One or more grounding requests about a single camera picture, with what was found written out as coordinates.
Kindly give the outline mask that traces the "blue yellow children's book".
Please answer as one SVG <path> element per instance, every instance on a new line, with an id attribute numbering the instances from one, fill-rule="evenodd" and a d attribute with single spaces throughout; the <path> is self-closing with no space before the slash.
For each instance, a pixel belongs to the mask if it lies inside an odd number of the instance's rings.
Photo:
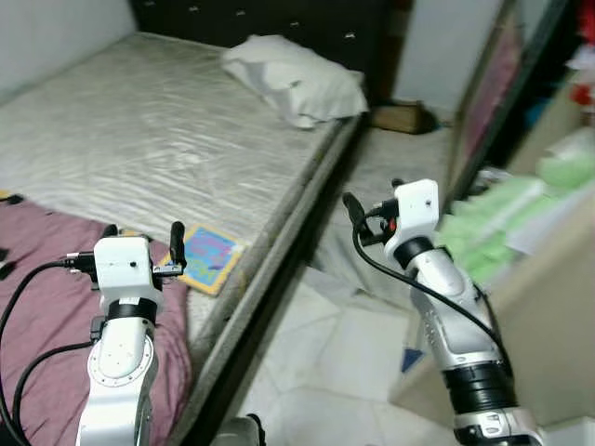
<path id="1" fill-rule="evenodd" d="M 229 280 L 246 247 L 211 227 L 186 227 L 182 237 L 186 267 L 179 280 L 196 292 L 217 295 Z"/>

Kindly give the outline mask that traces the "white pillow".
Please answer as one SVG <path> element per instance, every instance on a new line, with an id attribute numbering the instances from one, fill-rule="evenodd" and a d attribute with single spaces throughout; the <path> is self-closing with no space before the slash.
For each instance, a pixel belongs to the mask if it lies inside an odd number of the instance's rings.
<path id="1" fill-rule="evenodd" d="M 301 130 L 368 111 L 358 73 L 280 34 L 250 35 L 222 52 L 220 65 Z"/>

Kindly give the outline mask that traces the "grey floor mat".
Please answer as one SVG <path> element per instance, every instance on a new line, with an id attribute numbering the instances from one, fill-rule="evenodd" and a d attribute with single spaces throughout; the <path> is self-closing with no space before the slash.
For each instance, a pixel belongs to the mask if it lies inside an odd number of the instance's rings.
<path id="1" fill-rule="evenodd" d="M 392 196 L 392 179 L 404 182 L 429 178 L 445 182 L 452 131 L 439 128 L 424 135 L 370 128 L 345 158 L 331 181 L 330 211 L 311 257 L 311 267 L 378 300 L 409 307 L 409 288 L 370 267 L 353 250 L 351 222 L 341 194 L 351 192 L 362 204 L 381 203 Z"/>

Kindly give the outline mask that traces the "brown cardboard box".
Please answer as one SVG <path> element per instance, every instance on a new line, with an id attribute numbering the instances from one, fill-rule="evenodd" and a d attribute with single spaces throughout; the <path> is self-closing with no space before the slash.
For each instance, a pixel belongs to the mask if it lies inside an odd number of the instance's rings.
<path id="1" fill-rule="evenodd" d="M 421 101 L 396 101 L 375 107 L 371 125 L 405 135 L 425 135 L 435 128 L 433 115 Z"/>

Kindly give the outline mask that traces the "grey bed base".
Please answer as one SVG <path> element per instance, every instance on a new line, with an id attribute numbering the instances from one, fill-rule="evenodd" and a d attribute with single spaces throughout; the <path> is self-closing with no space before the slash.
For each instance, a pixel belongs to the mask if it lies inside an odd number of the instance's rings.
<path id="1" fill-rule="evenodd" d="M 280 184 L 282 194 L 236 203 L 226 213 L 259 217 L 263 226 L 251 237 L 238 237 L 244 244 L 241 256 L 227 269 L 229 277 L 219 292 L 191 297 L 191 315 L 199 323 L 188 340 L 195 377 L 165 446 L 197 446 L 214 438 L 254 343 L 263 335 L 260 306 L 279 298 L 282 282 L 295 275 L 303 251 L 313 246 L 330 212 L 331 192 L 341 183 L 343 167 L 353 160 L 367 127 L 365 116 L 324 125 L 311 153 L 285 171 L 281 162 L 298 157 L 293 145 L 267 152 L 259 162 L 234 163 L 229 184 L 234 199 L 246 194 L 250 184 Z"/>

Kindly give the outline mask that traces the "light green cloth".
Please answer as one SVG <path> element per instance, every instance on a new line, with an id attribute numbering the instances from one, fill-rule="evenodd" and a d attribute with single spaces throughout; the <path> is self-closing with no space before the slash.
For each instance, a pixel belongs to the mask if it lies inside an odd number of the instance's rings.
<path id="1" fill-rule="evenodd" d="M 438 242 L 481 288 L 490 290 L 561 224 L 579 196 L 590 191 L 594 173 L 594 154 L 553 154 L 532 175 L 510 176 L 452 203 Z"/>

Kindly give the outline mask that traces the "white quilted mattress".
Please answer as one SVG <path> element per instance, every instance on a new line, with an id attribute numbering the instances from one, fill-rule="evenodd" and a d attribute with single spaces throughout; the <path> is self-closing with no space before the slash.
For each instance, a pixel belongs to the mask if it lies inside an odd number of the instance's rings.
<path id="1" fill-rule="evenodd" d="M 242 247 L 241 300 L 354 119 L 301 130 L 221 48 L 133 33 L 0 105 L 0 191 L 164 239 L 175 221 Z"/>

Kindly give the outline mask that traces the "pink duck print blanket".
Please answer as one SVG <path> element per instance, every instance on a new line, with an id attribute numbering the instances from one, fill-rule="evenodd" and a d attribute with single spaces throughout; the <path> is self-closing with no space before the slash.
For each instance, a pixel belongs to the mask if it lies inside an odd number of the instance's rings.
<path id="1" fill-rule="evenodd" d="M 0 249 L 7 250 L 7 260 L 14 263 L 11 275 L 0 281 L 0 313 L 26 273 L 61 256 L 92 250 L 103 229 L 101 222 L 50 211 L 31 200 L 0 201 Z M 194 371 L 188 345 L 189 291 L 175 280 L 163 285 L 165 304 L 154 330 L 158 371 L 152 384 L 152 446 L 166 446 L 190 399 Z M 100 313 L 100 296 L 84 273 L 39 273 L 0 335 L 5 398 L 12 399 L 22 371 L 38 354 L 85 343 Z M 86 357 L 85 349 L 56 354 L 27 378 L 20 421 L 33 446 L 75 446 L 89 390 Z"/>

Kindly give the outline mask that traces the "wardrobe with sliding door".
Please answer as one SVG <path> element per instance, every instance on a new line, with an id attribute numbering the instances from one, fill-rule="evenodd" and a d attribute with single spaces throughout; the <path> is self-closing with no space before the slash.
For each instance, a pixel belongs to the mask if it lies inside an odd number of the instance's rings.
<path id="1" fill-rule="evenodd" d="M 530 0 L 536 18 L 522 15 L 522 0 L 500 0 L 479 60 L 452 118 L 447 200 L 471 195 L 484 167 L 509 165 L 530 132 L 528 113 L 558 93 L 568 60 L 581 46 L 582 0 Z"/>

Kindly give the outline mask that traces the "grey robot left leg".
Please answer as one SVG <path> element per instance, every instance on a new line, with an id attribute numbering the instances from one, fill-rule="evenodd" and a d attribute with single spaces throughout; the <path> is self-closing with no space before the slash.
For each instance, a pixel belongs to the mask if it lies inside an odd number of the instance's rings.
<path id="1" fill-rule="evenodd" d="M 226 420 L 214 433 L 209 446 L 267 446 L 262 421 L 255 413 Z"/>

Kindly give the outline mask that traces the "dark tufted headboard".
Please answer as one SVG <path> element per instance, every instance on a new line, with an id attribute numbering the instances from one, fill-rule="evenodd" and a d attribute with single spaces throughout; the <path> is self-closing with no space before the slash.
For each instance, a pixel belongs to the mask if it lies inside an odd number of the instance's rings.
<path id="1" fill-rule="evenodd" d="M 209 46 L 238 46 L 250 35 L 290 42 L 358 72 L 379 54 L 390 0 L 128 0 L 138 30 Z"/>

